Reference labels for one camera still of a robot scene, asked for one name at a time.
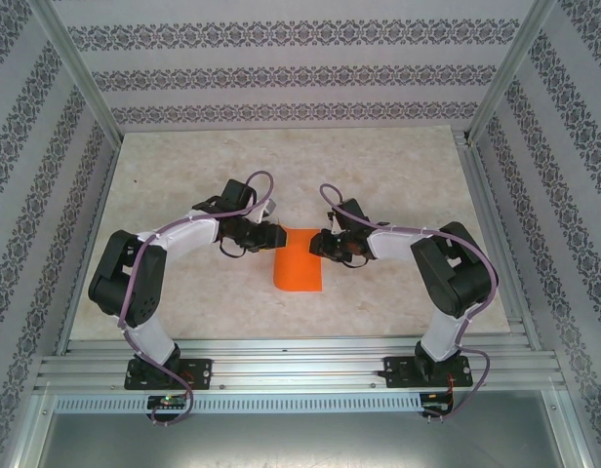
patterned wallpaper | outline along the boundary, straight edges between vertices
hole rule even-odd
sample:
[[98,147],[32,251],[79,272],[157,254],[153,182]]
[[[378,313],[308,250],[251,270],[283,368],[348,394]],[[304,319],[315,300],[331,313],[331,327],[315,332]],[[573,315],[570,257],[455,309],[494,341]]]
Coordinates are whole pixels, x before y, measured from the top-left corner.
[[54,353],[112,150],[23,0],[0,0],[0,463]]
[[532,0],[56,1],[124,131],[465,129]]
[[560,1],[477,142],[522,287],[601,466],[601,2]]

ventilation slot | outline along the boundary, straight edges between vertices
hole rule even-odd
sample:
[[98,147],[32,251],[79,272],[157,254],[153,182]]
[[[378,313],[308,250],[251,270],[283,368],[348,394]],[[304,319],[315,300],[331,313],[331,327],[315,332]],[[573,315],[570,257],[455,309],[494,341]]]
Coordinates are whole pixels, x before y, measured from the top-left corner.
[[[145,395],[69,396],[58,398],[55,413],[136,414],[146,412]],[[419,411],[420,394],[355,395],[209,395],[195,394],[192,412],[221,413],[304,413]],[[160,409],[179,413],[180,409]]]

robotic arm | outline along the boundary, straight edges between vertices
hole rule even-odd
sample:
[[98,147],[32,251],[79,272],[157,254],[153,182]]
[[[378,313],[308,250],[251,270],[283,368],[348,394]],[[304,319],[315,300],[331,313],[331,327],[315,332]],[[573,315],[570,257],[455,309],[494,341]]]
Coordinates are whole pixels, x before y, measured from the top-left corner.
[[[257,200],[255,189],[237,180],[229,180],[221,196],[192,207],[182,218],[156,231],[130,234],[117,231],[109,238],[99,266],[88,289],[90,300],[101,311],[114,316],[119,325],[123,304],[140,249],[138,275],[133,281],[129,306],[124,313],[123,333],[135,349],[154,363],[180,373],[179,347],[168,337],[155,315],[160,301],[164,271],[178,258],[195,249],[231,239],[249,252],[276,249],[286,245],[286,232],[262,218],[275,208],[269,198],[250,211]],[[129,366],[128,380],[146,382],[154,387],[170,386],[173,379],[137,356]]]
[[[418,376],[427,384],[445,384],[447,375],[459,370],[455,363],[460,354],[464,322],[470,319],[468,314],[495,292],[482,259],[461,243],[450,240],[457,238],[478,250],[465,227],[451,222],[432,235],[422,233],[425,230],[397,230],[386,223],[374,225],[355,199],[341,201],[329,213],[329,219],[332,229],[323,229],[312,239],[312,254],[348,267],[353,267],[350,262],[356,255],[365,257],[366,262],[385,258],[416,262],[435,308],[430,326],[416,346],[415,369],[396,372],[405,372],[407,375],[401,375],[405,381],[413,382]],[[471,377],[462,381],[471,385]]]

enclosure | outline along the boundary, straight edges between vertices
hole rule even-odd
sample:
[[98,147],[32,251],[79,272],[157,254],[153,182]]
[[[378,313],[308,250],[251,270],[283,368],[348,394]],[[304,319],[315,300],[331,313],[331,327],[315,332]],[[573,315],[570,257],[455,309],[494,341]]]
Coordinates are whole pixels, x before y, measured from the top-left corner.
[[[500,294],[459,415],[383,374],[429,327],[414,263],[282,292],[274,251],[206,249],[156,315],[209,389],[151,425],[103,249],[256,170],[288,229],[329,226],[323,182],[467,227]],[[0,0],[0,466],[118,465],[601,467],[601,0]]]

aluminum frame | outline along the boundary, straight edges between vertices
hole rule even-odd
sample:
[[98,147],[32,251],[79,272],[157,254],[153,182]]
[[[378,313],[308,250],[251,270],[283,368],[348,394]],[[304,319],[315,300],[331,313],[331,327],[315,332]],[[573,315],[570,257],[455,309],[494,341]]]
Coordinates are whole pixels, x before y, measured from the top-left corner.
[[[112,156],[108,180],[114,179],[114,172],[116,171],[116,165],[118,164],[120,150],[121,144],[119,143],[118,147],[114,150],[114,155]],[[86,281],[88,264],[90,263],[90,259],[93,256],[93,250],[95,249],[95,242],[97,241],[97,235],[99,233],[101,218],[103,211],[105,210],[105,203],[107,202],[110,186],[111,182],[107,183],[103,188],[100,198],[99,209],[97,210],[97,215],[95,216],[95,219],[93,219],[93,229],[91,230],[90,239],[88,240],[88,245],[86,246],[86,250],[84,251],[84,260],[82,261],[82,267],[80,268],[77,274],[77,278],[75,280],[76,283],[75,289],[73,290],[73,299],[70,301],[68,310],[66,311],[66,317],[64,319],[64,328],[62,329],[62,334],[60,335],[58,346],[56,347],[56,353],[60,355],[63,355],[66,352],[66,349],[68,348],[70,332],[73,329],[73,324],[75,323],[75,314],[77,313],[77,307],[79,306],[81,292],[85,288],[84,282]]]
[[506,56],[502,60],[498,72],[492,80],[487,93],[472,117],[467,129],[468,142],[477,141],[485,132],[485,126],[491,119],[498,103],[501,101],[504,91],[508,88],[522,59],[528,53],[535,37],[539,33],[545,19],[555,5],[554,0],[535,0],[528,14],[522,21],[515,39],[511,43]]
[[29,0],[28,3],[34,16],[41,23],[53,46],[58,51],[86,103],[93,111],[112,148],[119,149],[123,141],[123,132],[116,123],[116,119],[114,119],[107,102],[105,102],[93,75],[77,51],[70,34],[61,22],[53,2],[51,0]]
[[[492,358],[492,370],[481,391],[540,391],[564,465],[592,467],[556,355],[553,351],[541,350],[532,317],[518,286],[498,213],[490,203],[490,189],[478,154],[468,146],[463,133],[454,135],[485,244],[501,276],[501,298],[510,328],[508,333],[467,335],[463,340],[465,346],[484,350]],[[95,233],[101,213],[96,220]],[[78,294],[83,286],[78,284]],[[74,313],[75,308],[69,311],[71,316]],[[186,358],[214,360],[211,389],[197,395],[231,398],[238,395],[370,393],[386,396],[393,395],[394,389],[387,389],[384,379],[377,375],[377,371],[382,371],[382,359],[413,354],[419,339],[418,336],[368,336],[179,340],[178,344]],[[159,394],[123,389],[125,368],[131,357],[131,349],[122,341],[72,340],[64,341],[62,355],[44,357],[10,466],[38,465],[54,408],[61,397]],[[473,377],[477,379],[484,362],[477,355],[468,358]],[[429,389],[412,388],[396,392],[419,391],[428,392]]]

